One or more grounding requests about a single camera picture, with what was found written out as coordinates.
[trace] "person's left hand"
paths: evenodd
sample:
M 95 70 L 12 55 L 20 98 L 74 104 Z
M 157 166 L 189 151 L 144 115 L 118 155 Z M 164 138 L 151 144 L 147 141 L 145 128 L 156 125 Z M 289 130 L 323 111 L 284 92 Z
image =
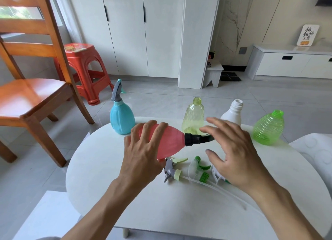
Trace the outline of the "person's left hand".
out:
M 139 189 L 139 192 L 153 181 L 166 165 L 165 159 L 157 160 L 157 153 L 168 124 L 160 123 L 150 140 L 151 128 L 156 123 L 157 121 L 150 120 L 145 124 L 137 124 L 131 129 L 131 135 L 124 138 L 125 153 L 119 178 Z M 139 130 L 142 127 L 142 135 L 139 137 Z

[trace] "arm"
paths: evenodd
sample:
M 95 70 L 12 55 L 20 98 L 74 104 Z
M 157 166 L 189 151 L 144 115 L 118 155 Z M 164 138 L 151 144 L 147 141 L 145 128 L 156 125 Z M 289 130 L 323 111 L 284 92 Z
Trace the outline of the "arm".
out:
M 125 153 L 118 178 L 112 181 L 102 198 L 62 240 L 106 239 L 131 201 L 160 174 L 166 161 L 157 161 L 158 146 L 168 124 L 160 123 L 149 141 L 151 127 L 156 123 L 150 120 L 132 128 L 131 135 L 124 138 Z
M 250 195 L 262 210 L 279 240 L 323 240 L 295 205 L 289 192 L 270 175 L 259 158 L 251 137 L 240 126 L 207 118 L 213 126 L 200 128 L 211 134 L 226 156 L 206 150 L 210 162 L 232 185 Z

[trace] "black baseboard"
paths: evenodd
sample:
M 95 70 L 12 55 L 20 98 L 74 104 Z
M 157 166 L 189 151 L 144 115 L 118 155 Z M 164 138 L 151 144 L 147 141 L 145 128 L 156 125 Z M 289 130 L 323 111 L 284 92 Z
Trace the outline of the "black baseboard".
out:
M 223 65 L 224 71 L 238 71 L 238 72 L 244 72 L 246 70 L 247 66 L 229 66 L 229 65 Z

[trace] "hand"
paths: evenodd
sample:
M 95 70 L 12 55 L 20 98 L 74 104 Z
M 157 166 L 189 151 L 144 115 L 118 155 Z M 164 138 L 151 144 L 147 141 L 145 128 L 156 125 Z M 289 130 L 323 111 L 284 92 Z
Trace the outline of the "hand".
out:
M 266 185 L 271 187 L 276 184 L 259 158 L 248 132 L 229 121 L 218 118 L 206 120 L 216 127 L 207 125 L 200 131 L 211 134 L 226 154 L 223 161 L 215 152 L 206 150 L 210 162 L 221 175 L 250 196 Z
M 161 173 L 166 160 L 157 160 L 158 147 L 167 123 L 160 123 L 155 129 L 151 140 L 151 128 L 157 121 L 137 124 L 131 129 L 131 135 L 124 138 L 124 157 L 119 174 L 125 181 L 140 192 L 147 184 Z M 143 127 L 141 137 L 139 130 Z

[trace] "drawer handle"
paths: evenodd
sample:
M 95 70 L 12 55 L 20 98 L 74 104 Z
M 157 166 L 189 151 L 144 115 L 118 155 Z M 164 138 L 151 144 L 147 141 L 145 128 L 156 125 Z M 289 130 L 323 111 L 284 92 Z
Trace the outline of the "drawer handle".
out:
M 293 59 L 293 56 L 283 56 L 283 60 L 291 60 Z

